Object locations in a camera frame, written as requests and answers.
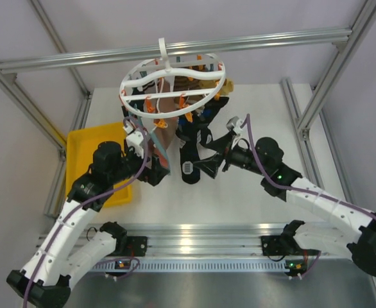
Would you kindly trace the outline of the black patterned sock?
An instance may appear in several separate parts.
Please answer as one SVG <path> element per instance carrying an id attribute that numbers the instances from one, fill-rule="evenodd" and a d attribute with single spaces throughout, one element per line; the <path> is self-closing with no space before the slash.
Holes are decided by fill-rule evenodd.
<path id="1" fill-rule="evenodd" d="M 189 122 L 185 117 L 179 117 L 176 136 L 181 140 L 182 147 L 197 147 L 198 144 L 205 146 L 212 141 L 212 132 L 209 125 L 219 111 L 228 104 L 229 100 L 228 96 L 223 96 L 218 100 L 211 99 L 200 108 L 199 112 L 194 112 L 192 122 Z"/>
<path id="2" fill-rule="evenodd" d="M 187 184 L 196 184 L 200 181 L 200 170 L 194 167 L 193 162 L 200 159 L 198 144 L 201 141 L 201 130 L 194 123 L 180 118 L 176 130 L 180 141 L 180 169 L 182 180 Z"/>

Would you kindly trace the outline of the yellow beige sock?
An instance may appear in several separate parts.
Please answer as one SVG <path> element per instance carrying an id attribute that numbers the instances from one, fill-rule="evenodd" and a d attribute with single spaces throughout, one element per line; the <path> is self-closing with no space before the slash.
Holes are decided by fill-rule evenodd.
<path id="1" fill-rule="evenodd" d="M 218 83 L 219 83 L 218 80 L 201 80 L 199 82 L 201 89 L 214 88 L 218 85 Z M 219 92 L 215 95 L 215 98 L 219 98 L 221 96 L 227 96 L 233 91 L 234 91 L 234 83 L 231 79 L 227 78 L 224 81 L 224 84 L 219 90 Z"/>

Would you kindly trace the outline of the white round clip hanger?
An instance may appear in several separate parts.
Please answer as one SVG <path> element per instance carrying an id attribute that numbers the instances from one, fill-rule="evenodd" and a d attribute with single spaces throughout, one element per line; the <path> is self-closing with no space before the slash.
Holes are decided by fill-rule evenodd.
<path id="1" fill-rule="evenodd" d="M 179 56 L 172 58 L 167 54 L 165 39 L 158 40 L 160 57 L 145 60 L 123 78 L 119 86 L 119 100 L 122 106 L 131 114 L 152 119 L 159 125 L 167 118 L 185 117 L 192 120 L 193 112 L 198 111 L 204 104 L 219 92 L 226 80 L 224 62 L 214 53 L 199 54 L 184 62 Z M 175 76 L 201 80 L 218 80 L 216 87 L 210 89 L 175 92 L 173 90 Z M 176 111 L 159 113 L 154 99 L 174 98 Z"/>

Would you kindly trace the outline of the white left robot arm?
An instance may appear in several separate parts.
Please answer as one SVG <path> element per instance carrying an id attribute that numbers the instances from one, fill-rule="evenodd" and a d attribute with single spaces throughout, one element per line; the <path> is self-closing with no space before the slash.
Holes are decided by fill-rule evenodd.
<path id="1" fill-rule="evenodd" d="M 85 227 L 113 195 L 119 182 L 135 180 L 158 185 L 170 173 L 156 153 L 138 153 L 114 141 L 102 142 L 87 172 L 74 181 L 59 217 L 34 256 L 8 275 L 7 284 L 23 299 L 22 305 L 63 307 L 77 283 L 103 258 L 120 255 L 128 246 L 127 231 L 108 222 L 82 248 L 73 252 Z"/>

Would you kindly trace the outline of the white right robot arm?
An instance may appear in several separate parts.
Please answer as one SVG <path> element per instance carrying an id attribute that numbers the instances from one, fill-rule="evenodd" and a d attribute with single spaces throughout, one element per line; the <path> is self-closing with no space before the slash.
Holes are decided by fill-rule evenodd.
<path id="1" fill-rule="evenodd" d="M 242 147 L 227 133 L 208 144 L 215 154 L 194 162 L 194 167 L 215 178 L 218 170 L 239 167 L 263 177 L 261 186 L 272 197 L 299 206 L 331 225 L 330 229 L 294 220 L 280 236 L 288 254 L 317 250 L 350 259 L 360 270 L 376 277 L 376 212 L 329 195 L 301 173 L 283 163 L 284 152 L 271 137 L 254 147 Z"/>

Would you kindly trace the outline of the large brown sock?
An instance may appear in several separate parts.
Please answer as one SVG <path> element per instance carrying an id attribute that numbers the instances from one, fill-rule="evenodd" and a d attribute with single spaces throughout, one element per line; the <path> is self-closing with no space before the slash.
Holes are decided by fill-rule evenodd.
<path id="1" fill-rule="evenodd" d="M 153 100 L 153 104 L 159 113 L 170 113 L 176 111 L 176 103 L 174 98 L 158 98 Z M 149 151 L 151 156 L 157 155 L 160 160 L 160 165 L 169 171 L 171 170 L 171 163 L 167 155 L 167 149 L 171 145 L 176 135 L 178 126 L 178 118 L 165 119 L 166 128 L 157 128 L 155 125 L 150 128 Z"/>

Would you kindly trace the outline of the brown striped sock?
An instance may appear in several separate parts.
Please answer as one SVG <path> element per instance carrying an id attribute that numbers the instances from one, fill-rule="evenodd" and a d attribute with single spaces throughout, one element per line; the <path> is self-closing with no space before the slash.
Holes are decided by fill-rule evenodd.
<path id="1" fill-rule="evenodd" d="M 190 90 L 200 90 L 199 80 L 185 76 L 175 76 L 173 90 L 175 92 L 187 92 Z"/>

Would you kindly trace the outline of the yellow plastic tray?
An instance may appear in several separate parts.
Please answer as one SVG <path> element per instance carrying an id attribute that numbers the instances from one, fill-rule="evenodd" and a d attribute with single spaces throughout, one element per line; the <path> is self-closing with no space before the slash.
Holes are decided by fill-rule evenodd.
<path id="1" fill-rule="evenodd" d="M 66 201 L 84 202 L 95 196 L 89 207 L 109 207 L 132 200 L 129 176 L 119 168 L 126 132 L 122 123 L 72 131 L 67 140 Z"/>

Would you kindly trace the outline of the aluminium top crossbar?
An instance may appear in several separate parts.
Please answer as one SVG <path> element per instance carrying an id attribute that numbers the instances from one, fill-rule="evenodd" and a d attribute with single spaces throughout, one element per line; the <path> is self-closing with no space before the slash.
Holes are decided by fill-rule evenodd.
<path id="1" fill-rule="evenodd" d="M 346 42 L 351 34 L 352 30 L 350 28 L 318 28 L 285 33 L 166 43 L 165 47 L 169 56 L 185 56 L 201 53 L 243 51 L 308 44 L 340 43 Z M 3 73 L 30 72 L 79 67 L 83 65 L 146 60 L 158 58 L 159 56 L 160 46 L 158 44 L 151 46 L 122 47 L 102 51 L 60 53 L 52 56 L 4 60 L 0 61 L 0 71 Z"/>

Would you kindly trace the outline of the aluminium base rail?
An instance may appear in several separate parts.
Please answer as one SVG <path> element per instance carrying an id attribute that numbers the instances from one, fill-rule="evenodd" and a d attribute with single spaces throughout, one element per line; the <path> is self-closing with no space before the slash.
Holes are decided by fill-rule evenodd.
<path id="1" fill-rule="evenodd" d="M 368 220 L 326 223 L 263 223 L 252 225 L 152 225 L 127 224 L 123 248 L 112 234 L 80 232 L 74 246 L 58 255 L 63 261 L 88 255 L 106 257 L 253 257 L 297 255 L 296 248 L 321 251 L 349 259 L 349 244 L 358 243 Z"/>

